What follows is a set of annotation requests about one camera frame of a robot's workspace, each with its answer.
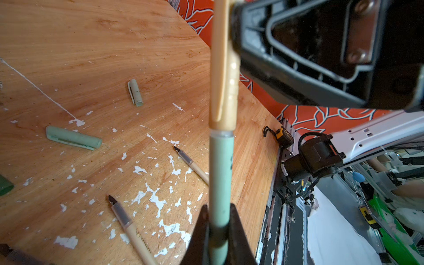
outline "wooden table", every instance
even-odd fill
[[[0,242],[59,265],[140,264],[121,239],[111,194],[152,253],[167,252],[157,260],[178,264],[208,187],[170,141],[208,171],[209,56],[165,1],[3,1],[0,174],[16,186],[0,197]],[[127,89],[132,78],[139,108]],[[49,141],[47,125],[103,144],[89,151]],[[278,147],[262,137],[265,125],[279,126],[240,84],[232,202],[252,251]],[[180,232],[170,233],[171,224]]]

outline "screw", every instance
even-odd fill
[[[355,12],[358,15],[367,14],[374,6],[374,0],[361,0],[355,5]]]
[[[367,53],[364,50],[357,49],[347,55],[347,62],[350,64],[357,64],[364,61]]]

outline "red wall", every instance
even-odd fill
[[[210,47],[214,1],[170,0],[169,2]],[[276,102],[248,76],[241,74],[240,80],[272,115],[278,120],[283,117],[288,119],[301,134],[307,131],[319,131],[329,134],[334,131],[346,130],[388,112],[375,109],[337,109],[285,105]]]

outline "green tray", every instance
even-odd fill
[[[386,207],[384,202],[380,200],[380,198],[377,195],[374,195],[374,198],[369,201],[369,204],[384,220],[386,220],[386,218],[385,218],[385,215],[383,214],[383,211],[392,215],[394,219],[394,223],[396,225],[396,229],[402,233],[407,234],[405,229],[396,219],[396,217],[394,217],[391,211]],[[397,235],[395,235],[397,240],[397,243],[396,243],[394,242],[393,239],[391,239],[389,234],[387,234],[387,232],[383,228],[380,228],[379,230],[380,230],[380,234],[382,235],[381,238],[383,240],[384,247],[387,249],[387,251],[390,253],[390,255],[395,259],[395,261],[399,265],[420,265],[418,261],[414,258],[413,254],[408,250],[408,248],[399,239]],[[417,247],[413,243],[412,245],[409,245],[409,246],[411,247],[413,251],[416,251],[418,253]]]

